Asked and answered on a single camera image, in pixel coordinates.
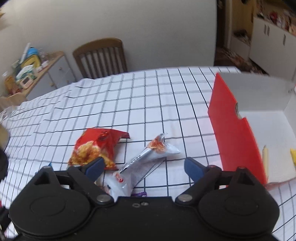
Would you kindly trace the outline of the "red cardboard box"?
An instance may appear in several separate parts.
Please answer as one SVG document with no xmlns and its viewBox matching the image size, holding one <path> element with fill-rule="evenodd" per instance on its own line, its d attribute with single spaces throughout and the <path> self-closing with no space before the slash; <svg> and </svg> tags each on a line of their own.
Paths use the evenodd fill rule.
<svg viewBox="0 0 296 241">
<path fill-rule="evenodd" d="M 218 73 L 208 115 L 223 169 L 247 168 L 263 185 L 295 178 L 295 84 L 259 74 Z"/>
</svg>

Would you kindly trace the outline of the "brown wooden chair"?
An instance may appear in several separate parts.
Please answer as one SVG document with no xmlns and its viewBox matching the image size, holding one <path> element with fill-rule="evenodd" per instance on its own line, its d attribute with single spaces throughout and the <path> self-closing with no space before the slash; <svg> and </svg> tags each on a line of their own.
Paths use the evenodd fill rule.
<svg viewBox="0 0 296 241">
<path fill-rule="evenodd" d="M 101 78 L 127 72 L 123 42 L 103 38 L 88 42 L 72 53 L 84 78 Z"/>
</svg>

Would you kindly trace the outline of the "white drawer cabinet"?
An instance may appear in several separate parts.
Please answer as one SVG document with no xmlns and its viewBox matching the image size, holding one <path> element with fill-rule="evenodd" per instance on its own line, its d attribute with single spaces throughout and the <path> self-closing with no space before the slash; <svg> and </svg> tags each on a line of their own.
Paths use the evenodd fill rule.
<svg viewBox="0 0 296 241">
<path fill-rule="evenodd" d="M 50 57 L 52 59 L 49 61 L 49 65 L 38 72 L 37 79 L 28 89 L 22 92 L 27 100 L 32 100 L 76 82 L 76 77 L 64 52 L 54 52 L 50 54 Z"/>
</svg>

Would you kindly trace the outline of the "white wall cabinets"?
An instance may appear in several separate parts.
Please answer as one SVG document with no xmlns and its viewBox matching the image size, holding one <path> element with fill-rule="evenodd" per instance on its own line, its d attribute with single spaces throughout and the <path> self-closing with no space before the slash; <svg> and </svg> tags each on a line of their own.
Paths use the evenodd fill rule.
<svg viewBox="0 0 296 241">
<path fill-rule="evenodd" d="M 295 81 L 295 1 L 231 1 L 228 16 L 236 65 Z"/>
</svg>

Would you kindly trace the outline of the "white silver snack packet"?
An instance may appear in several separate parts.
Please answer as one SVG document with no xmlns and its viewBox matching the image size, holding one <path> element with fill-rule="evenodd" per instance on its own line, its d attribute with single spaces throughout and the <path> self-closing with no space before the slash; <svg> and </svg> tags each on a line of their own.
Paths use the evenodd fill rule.
<svg viewBox="0 0 296 241">
<path fill-rule="evenodd" d="M 106 175 L 102 189 L 114 200 L 120 196 L 130 197 L 135 186 L 143 178 L 161 165 L 165 158 L 177 154 L 180 154 L 179 149 L 165 142 L 165 134 L 161 133 L 121 169 Z"/>
</svg>

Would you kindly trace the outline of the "purple candy packet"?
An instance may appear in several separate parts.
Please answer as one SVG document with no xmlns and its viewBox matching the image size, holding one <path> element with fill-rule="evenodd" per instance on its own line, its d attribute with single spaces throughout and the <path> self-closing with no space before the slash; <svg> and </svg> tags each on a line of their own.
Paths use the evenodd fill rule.
<svg viewBox="0 0 296 241">
<path fill-rule="evenodd" d="M 145 191 L 139 193 L 132 193 L 131 197 L 147 197 L 147 193 Z"/>
</svg>

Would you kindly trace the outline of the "red fried snack bag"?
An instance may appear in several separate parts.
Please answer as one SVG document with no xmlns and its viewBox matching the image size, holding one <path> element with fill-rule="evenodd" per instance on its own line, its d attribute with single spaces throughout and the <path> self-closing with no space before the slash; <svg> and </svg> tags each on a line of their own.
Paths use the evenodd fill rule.
<svg viewBox="0 0 296 241">
<path fill-rule="evenodd" d="M 130 138 L 129 133 L 107 128 L 88 128 L 76 141 L 68 165 L 85 166 L 97 158 L 103 158 L 106 170 L 116 170 L 114 148 L 122 138 Z"/>
</svg>

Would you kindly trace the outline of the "yellow snack packet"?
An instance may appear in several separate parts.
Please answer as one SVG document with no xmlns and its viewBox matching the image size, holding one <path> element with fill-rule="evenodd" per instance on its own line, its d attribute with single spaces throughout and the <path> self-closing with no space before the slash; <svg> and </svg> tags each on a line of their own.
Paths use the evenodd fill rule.
<svg viewBox="0 0 296 241">
<path fill-rule="evenodd" d="M 293 164 L 296 166 L 296 149 L 290 149 L 290 154 L 292 156 Z"/>
</svg>

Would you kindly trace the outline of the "white digital timer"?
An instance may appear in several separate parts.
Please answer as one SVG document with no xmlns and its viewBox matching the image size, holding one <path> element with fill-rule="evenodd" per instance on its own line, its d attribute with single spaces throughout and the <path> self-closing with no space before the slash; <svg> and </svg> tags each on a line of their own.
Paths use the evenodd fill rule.
<svg viewBox="0 0 296 241">
<path fill-rule="evenodd" d="M 23 89 L 28 89 L 33 84 L 33 82 L 34 82 L 34 80 L 32 80 L 31 77 L 27 76 L 27 77 L 22 78 L 19 81 L 19 84 Z"/>
</svg>

